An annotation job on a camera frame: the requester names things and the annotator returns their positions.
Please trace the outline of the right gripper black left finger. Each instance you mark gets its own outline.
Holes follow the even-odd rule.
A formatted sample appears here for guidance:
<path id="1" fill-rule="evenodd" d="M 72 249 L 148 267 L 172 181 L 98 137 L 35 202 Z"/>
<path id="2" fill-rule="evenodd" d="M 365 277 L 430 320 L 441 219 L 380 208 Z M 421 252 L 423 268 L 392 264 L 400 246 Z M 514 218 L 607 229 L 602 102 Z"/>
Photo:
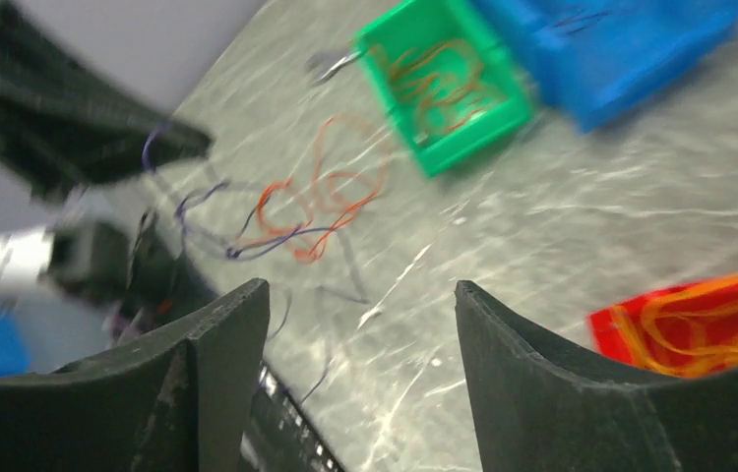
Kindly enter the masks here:
<path id="1" fill-rule="evenodd" d="M 236 471 L 270 320 L 255 278 L 57 372 L 0 378 L 0 471 Z"/>

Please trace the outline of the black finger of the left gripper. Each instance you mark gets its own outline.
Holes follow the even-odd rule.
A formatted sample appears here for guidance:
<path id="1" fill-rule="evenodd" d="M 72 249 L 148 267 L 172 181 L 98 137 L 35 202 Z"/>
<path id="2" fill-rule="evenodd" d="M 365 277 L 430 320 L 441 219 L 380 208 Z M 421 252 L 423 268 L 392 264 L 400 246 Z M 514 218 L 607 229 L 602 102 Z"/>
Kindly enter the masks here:
<path id="1" fill-rule="evenodd" d="M 63 48 L 13 1 L 0 1 L 0 162 L 34 198 L 204 156 L 209 133 L 138 101 Z"/>

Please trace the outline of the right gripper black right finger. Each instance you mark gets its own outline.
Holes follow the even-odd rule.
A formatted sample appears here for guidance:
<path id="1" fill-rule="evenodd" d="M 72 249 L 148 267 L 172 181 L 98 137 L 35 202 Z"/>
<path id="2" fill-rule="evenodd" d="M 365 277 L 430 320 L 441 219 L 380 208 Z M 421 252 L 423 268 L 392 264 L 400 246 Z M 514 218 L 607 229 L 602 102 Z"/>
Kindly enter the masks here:
<path id="1" fill-rule="evenodd" d="M 738 471 L 738 367 L 667 377 L 586 349 L 456 286 L 486 471 Z"/>

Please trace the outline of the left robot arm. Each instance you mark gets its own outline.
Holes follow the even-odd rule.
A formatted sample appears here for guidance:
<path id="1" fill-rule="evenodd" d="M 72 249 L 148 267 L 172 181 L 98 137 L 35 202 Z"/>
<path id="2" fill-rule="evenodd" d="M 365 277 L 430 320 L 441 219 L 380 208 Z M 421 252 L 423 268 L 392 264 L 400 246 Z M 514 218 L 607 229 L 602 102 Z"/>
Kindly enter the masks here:
<path id="1" fill-rule="evenodd" d="M 0 164 L 47 205 L 146 170 L 202 157 L 202 129 L 116 88 L 0 1 Z M 128 296 L 133 244 L 105 221 L 0 235 L 0 297 L 38 291 L 105 305 Z"/>

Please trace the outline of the red plastic bin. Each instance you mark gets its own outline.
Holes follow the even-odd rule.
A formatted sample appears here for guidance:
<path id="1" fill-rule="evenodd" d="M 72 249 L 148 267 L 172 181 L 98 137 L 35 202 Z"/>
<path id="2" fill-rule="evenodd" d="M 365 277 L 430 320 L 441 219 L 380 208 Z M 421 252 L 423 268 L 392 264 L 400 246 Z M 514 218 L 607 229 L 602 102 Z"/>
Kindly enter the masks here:
<path id="1" fill-rule="evenodd" d="M 597 351 L 685 379 L 738 366 L 738 272 L 643 293 L 586 318 Z"/>

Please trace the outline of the green plastic bin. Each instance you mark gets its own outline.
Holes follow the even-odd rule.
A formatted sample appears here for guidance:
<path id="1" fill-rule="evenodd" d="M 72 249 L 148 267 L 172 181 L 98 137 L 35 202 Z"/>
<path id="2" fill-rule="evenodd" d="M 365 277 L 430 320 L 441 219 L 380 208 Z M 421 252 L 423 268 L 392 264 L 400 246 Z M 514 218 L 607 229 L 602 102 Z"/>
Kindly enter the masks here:
<path id="1" fill-rule="evenodd" d="M 429 177 L 532 118 L 507 47 L 466 1 L 402 1 L 360 29 L 352 48 Z"/>

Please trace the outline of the silver open-end wrench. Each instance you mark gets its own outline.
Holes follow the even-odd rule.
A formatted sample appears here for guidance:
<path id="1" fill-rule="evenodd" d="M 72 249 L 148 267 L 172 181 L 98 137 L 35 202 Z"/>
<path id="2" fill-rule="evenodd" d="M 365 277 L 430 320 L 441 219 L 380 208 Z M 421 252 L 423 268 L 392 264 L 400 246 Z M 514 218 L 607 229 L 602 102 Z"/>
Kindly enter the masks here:
<path id="1" fill-rule="evenodd" d="M 359 51 L 350 48 L 321 50 L 315 52 L 306 62 L 306 72 L 311 75 L 311 85 L 320 86 L 334 77 L 341 69 L 361 57 Z"/>

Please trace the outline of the blue plastic bin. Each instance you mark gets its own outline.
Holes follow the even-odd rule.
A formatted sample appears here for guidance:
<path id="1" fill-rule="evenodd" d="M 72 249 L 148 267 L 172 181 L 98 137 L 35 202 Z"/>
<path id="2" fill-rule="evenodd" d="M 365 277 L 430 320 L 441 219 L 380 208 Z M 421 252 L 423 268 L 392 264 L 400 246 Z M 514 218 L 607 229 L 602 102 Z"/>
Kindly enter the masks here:
<path id="1" fill-rule="evenodd" d="M 738 32 L 738 0 L 477 1 L 540 100 L 583 133 L 631 111 Z"/>

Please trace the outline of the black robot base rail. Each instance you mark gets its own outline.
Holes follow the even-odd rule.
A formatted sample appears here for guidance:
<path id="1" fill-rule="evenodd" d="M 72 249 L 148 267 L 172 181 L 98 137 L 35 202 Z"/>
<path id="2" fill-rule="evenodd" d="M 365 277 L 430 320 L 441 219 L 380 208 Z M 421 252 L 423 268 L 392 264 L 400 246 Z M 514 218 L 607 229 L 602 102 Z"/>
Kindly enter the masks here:
<path id="1" fill-rule="evenodd" d="M 261 365 L 241 453 L 241 471 L 345 471 L 288 387 L 267 364 Z"/>

